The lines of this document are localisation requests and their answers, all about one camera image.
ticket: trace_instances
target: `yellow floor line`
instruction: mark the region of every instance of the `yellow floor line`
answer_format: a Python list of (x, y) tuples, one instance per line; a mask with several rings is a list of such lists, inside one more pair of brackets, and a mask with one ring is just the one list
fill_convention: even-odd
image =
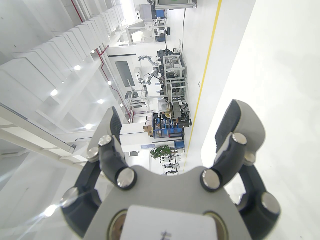
[(206, 78), (208, 63), (209, 63), (209, 59), (210, 59), (210, 53), (211, 53), (212, 44), (213, 44), (214, 38), (215, 38), (215, 33), (216, 33), (216, 29), (217, 29), (217, 23), (218, 23), (218, 18), (219, 18), (219, 13), (220, 13), (221, 4), (222, 4), (222, 0), (219, 0), (219, 2), (218, 2), (218, 7), (217, 7), (217, 12), (216, 12), (216, 17), (215, 17), (215, 20), (214, 20), (214, 25), (213, 25), (213, 30), (212, 30), (212, 35), (211, 35), (211, 40), (210, 40), (208, 55), (207, 55), (207, 61), (206, 61), (206, 63), (205, 63), (204, 73), (203, 73), (203, 77), (202, 77), (202, 82), (201, 82), (201, 87), (200, 87), (200, 93), (199, 93), (197, 108), (196, 108), (196, 110), (195, 110), (194, 119), (193, 119), (193, 122), (192, 122), (192, 130), (191, 130), (191, 135), (190, 135), (188, 150), (187, 150), (187, 153), (186, 153), (186, 156), (185, 156), (183, 173), (184, 173), (184, 169), (185, 169), (186, 163), (187, 163), (187, 157), (188, 157), (188, 153), (189, 153), (189, 148), (190, 148), (190, 143), (191, 143), (193, 128), (194, 128), (195, 122), (196, 122), (196, 117), (197, 117), (197, 112), (198, 112), (199, 103), (200, 103), (200, 99), (201, 99), (201, 93), (202, 93), (203, 83), (205, 82), (205, 78)]

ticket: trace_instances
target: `white label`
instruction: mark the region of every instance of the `white label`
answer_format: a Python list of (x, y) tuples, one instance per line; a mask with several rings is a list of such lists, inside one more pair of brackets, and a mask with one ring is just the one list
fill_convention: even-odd
[(218, 240), (213, 218), (132, 205), (121, 240)]

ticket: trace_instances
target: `potted plant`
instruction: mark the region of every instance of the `potted plant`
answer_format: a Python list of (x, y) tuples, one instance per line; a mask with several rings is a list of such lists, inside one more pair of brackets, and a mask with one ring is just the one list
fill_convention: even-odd
[(164, 157), (164, 156), (170, 155), (171, 153), (172, 153), (171, 152), (171, 148), (168, 147), (167, 145), (159, 146), (159, 147), (157, 147), (155, 149), (152, 149), (150, 151), (150, 155), (154, 159), (158, 159), (160, 157)]

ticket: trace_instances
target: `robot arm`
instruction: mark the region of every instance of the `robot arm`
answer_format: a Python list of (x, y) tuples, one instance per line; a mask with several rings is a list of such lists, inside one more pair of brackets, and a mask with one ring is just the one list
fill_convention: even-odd
[[(246, 103), (233, 100), (226, 111), (215, 136), (217, 159), (214, 165), (209, 169), (196, 167), (174, 177), (157, 175), (140, 166), (128, 167), (121, 157), (120, 120), (114, 108), (107, 113), (112, 117), (101, 122), (89, 144), (89, 162), (75, 186), (61, 200), (67, 223), (80, 237), (85, 240), (120, 239), (126, 228), (134, 228), (127, 225), (132, 222), (129, 219), (131, 206), (212, 217), (218, 239), (260, 240), (273, 229), (281, 212), (280, 205), (266, 191), (253, 165), (265, 132)], [(94, 190), (101, 170), (115, 185), (102, 203)], [(235, 206), (223, 186), (236, 173), (243, 180), (246, 194)], [(172, 201), (168, 195), (179, 200)], [(145, 230), (139, 230), (137, 235), (132, 233), (130, 239), (145, 239), (144, 233)]]
[(152, 67), (159, 67), (159, 64), (158, 63), (155, 63), (151, 60), (151, 57), (150, 56), (147, 56), (147, 55), (141, 55), (139, 58), (138, 58), (138, 61), (140, 62), (141, 60), (144, 60), (144, 59), (147, 59), (150, 64), (152, 65)]
[(150, 56), (147, 56), (147, 55), (141, 55), (139, 58), (138, 58), (138, 61), (141, 61), (141, 60), (144, 60), (144, 59), (147, 59), (150, 64), (152, 65), (152, 68), (153, 68), (153, 71), (151, 73), (147, 73), (146, 75), (144, 75), (141, 79), (139, 79), (139, 83), (140, 84), (147, 84), (147, 85), (150, 85), (151, 84), (151, 79), (153, 77), (158, 77), (159, 75), (159, 64), (158, 63), (155, 63), (151, 60), (151, 57)]

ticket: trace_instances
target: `metal bolt head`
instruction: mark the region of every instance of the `metal bolt head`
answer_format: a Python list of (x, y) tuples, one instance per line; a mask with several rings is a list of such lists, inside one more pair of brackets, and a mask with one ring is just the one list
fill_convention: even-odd
[(105, 146), (107, 144), (109, 144), (112, 141), (112, 137), (110, 135), (104, 135), (103, 137), (101, 137), (99, 139), (99, 146)]
[(271, 193), (264, 192), (261, 196), (261, 203), (269, 212), (275, 215), (280, 213), (280, 205)]
[(253, 153), (246, 153), (244, 155), (244, 158), (246, 161), (248, 161), (249, 163), (255, 163), (256, 162), (256, 156)]
[(97, 146), (88, 150), (87, 159), (91, 163), (94, 163), (99, 159), (99, 148)]
[(67, 208), (72, 205), (79, 197), (79, 190), (77, 187), (68, 189), (60, 200), (60, 206)]
[(120, 188), (129, 187), (135, 179), (135, 172), (131, 168), (123, 169), (117, 178), (117, 184)]
[(247, 143), (247, 138), (243, 134), (240, 134), (240, 133), (234, 133), (232, 135), (232, 139), (241, 145), (245, 145)]
[(212, 169), (207, 169), (202, 172), (202, 180), (205, 186), (207, 186), (209, 189), (216, 190), (220, 186), (219, 176)]

